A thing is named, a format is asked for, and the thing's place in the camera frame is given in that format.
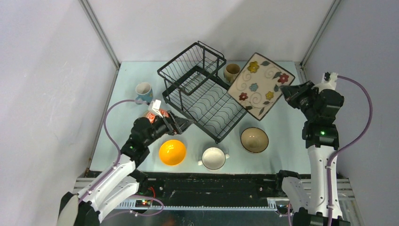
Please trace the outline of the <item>square floral ceramic plate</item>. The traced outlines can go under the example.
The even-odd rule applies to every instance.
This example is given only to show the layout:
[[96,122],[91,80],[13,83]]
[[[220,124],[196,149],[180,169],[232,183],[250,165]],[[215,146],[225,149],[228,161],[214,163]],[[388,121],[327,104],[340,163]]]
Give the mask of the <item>square floral ceramic plate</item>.
[[262,120],[282,96],[280,86],[290,86],[295,76],[267,57],[254,53],[227,93],[257,120]]

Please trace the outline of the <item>blue floral mug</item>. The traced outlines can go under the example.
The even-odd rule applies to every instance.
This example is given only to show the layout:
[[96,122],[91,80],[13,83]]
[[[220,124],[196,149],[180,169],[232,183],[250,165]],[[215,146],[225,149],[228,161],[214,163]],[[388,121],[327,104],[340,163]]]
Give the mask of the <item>blue floral mug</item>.
[[136,100],[150,103],[153,100],[153,91],[151,84],[142,82],[136,86]]

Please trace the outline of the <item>beige ceramic mug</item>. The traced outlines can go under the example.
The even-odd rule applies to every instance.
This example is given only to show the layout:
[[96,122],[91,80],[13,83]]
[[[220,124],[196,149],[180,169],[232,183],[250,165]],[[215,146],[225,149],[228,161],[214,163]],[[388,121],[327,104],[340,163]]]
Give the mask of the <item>beige ceramic mug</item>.
[[233,83],[239,73],[240,73],[239,65],[228,64],[224,69],[223,76],[229,83]]

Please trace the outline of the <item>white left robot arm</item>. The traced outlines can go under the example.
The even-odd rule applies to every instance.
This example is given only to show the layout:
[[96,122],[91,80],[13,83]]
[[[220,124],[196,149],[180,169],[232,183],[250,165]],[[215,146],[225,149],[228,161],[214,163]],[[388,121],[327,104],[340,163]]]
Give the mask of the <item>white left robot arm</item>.
[[149,146],[164,135],[183,134],[193,123],[171,111],[167,117],[156,116],[153,122],[145,117],[136,119],[113,164],[77,193],[67,192],[61,198],[56,224],[98,226],[128,197],[147,194],[149,184],[137,167],[149,155]]

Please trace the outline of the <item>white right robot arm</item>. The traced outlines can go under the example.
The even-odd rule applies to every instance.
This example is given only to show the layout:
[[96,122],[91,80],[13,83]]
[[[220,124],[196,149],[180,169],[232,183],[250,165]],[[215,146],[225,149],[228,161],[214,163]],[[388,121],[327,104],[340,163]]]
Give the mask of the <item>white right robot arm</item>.
[[306,117],[302,138],[311,165],[311,193],[307,194],[301,180],[292,171],[281,170],[282,179],[274,183],[274,192],[287,196],[293,211],[292,226],[349,226],[344,220],[337,192],[336,151],[339,134],[334,124],[343,106],[344,97],[333,88],[319,88],[308,81],[301,85],[282,85],[286,102],[301,110]]

